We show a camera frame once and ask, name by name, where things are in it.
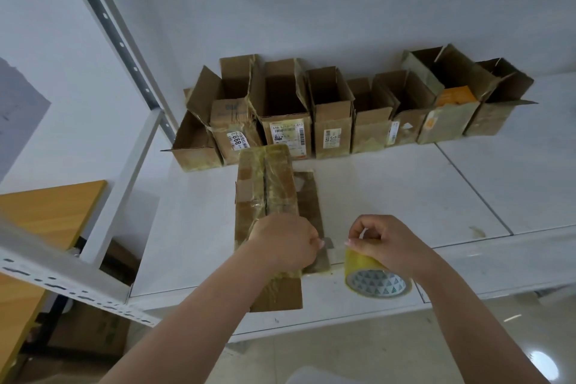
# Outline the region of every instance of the tiled floor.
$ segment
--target tiled floor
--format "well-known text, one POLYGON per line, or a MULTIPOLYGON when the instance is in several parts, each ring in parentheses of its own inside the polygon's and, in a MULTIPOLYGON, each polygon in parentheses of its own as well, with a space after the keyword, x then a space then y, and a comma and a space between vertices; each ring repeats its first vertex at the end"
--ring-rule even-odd
MULTIPOLYGON (((526 293, 486 304, 501 322, 520 315, 504 327, 526 353, 552 358, 555 384, 576 382, 576 299, 544 307, 526 293)), ((144 331, 133 331, 130 343, 144 331)), ((367 383, 463 382, 434 313, 423 310, 252 340, 244 354, 223 352, 208 383, 284 384, 302 366, 367 383)))

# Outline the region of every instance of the roll of tape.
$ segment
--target roll of tape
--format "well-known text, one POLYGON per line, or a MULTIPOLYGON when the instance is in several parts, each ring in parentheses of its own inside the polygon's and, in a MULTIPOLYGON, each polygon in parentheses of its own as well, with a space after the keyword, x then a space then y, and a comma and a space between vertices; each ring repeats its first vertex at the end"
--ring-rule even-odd
POLYGON ((346 286, 367 298, 392 299, 412 290, 412 281, 389 271, 372 257, 346 248, 344 259, 346 286))

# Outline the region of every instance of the flattened cardboard piece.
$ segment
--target flattened cardboard piece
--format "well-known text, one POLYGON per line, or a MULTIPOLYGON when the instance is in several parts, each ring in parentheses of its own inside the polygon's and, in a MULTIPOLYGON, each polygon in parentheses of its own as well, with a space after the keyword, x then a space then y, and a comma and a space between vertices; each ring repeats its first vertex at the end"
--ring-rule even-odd
POLYGON ((264 79, 256 55, 222 58, 220 67, 222 79, 202 68, 186 108, 212 131, 225 164, 236 164, 241 149, 263 144, 252 102, 263 100, 264 79))
POLYGON ((348 85, 354 94, 355 110, 352 153, 384 149, 390 116, 398 108, 398 100, 378 82, 373 82, 371 86, 367 77, 351 79, 348 85))
POLYGON ((266 62, 264 72, 265 100, 255 109, 267 144, 287 145, 293 159, 311 158, 312 117, 298 59, 266 62))
POLYGON ((349 155, 354 120, 354 95, 337 67, 306 72, 316 158, 349 155))
MULTIPOLYGON (((236 182, 234 247, 246 241, 255 222, 268 213, 298 214, 290 150, 284 144, 242 150, 236 182)), ((302 273, 278 273, 250 307, 250 312, 302 308, 302 273)))
POLYGON ((172 152, 183 171, 222 167, 222 157, 212 133, 191 112, 187 111, 176 132, 172 152))
POLYGON ((461 137, 480 101, 489 97, 501 81, 451 44, 405 51, 402 68, 414 72, 436 97, 435 104, 442 105, 424 120, 419 144, 461 137))
POLYGON ((536 103, 521 99, 534 80, 504 58, 481 61, 478 64, 491 74, 502 78, 502 81, 478 107, 464 134, 496 135, 516 106, 536 103))
MULTIPOLYGON (((298 212, 306 218, 318 231, 318 236, 324 238, 324 225, 320 213, 320 203, 318 201, 318 189, 313 171, 294 172, 294 182, 298 191, 298 212)), ((316 259, 302 271, 306 274, 321 273, 330 270, 330 260, 328 258, 327 246, 318 251, 316 259)))
POLYGON ((432 92, 417 75, 406 70, 378 73, 374 83, 382 85, 399 103, 391 115, 386 145, 415 143, 436 100, 432 92))

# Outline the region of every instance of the wooden table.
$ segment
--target wooden table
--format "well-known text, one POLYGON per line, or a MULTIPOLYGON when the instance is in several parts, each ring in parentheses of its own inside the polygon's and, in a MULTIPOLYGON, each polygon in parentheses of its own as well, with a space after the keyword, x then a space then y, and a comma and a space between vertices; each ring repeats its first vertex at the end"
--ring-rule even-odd
MULTIPOLYGON (((0 195, 0 215, 58 249, 76 243, 106 186, 86 182, 0 195)), ((0 274, 0 382, 4 380, 47 290, 0 274)))

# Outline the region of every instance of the shelf surface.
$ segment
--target shelf surface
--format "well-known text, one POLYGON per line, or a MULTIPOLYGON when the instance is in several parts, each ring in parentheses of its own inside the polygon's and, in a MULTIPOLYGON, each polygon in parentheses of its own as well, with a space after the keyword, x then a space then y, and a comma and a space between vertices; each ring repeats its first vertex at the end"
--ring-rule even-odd
POLYGON ((496 136, 439 144, 514 234, 576 224, 575 85, 539 77, 496 136))
MULTIPOLYGON (((294 162, 314 170, 331 263, 360 214, 403 220, 432 247, 508 235, 435 145, 294 162)), ((237 166, 183 173, 173 162, 131 296, 198 286, 233 252, 237 166)))

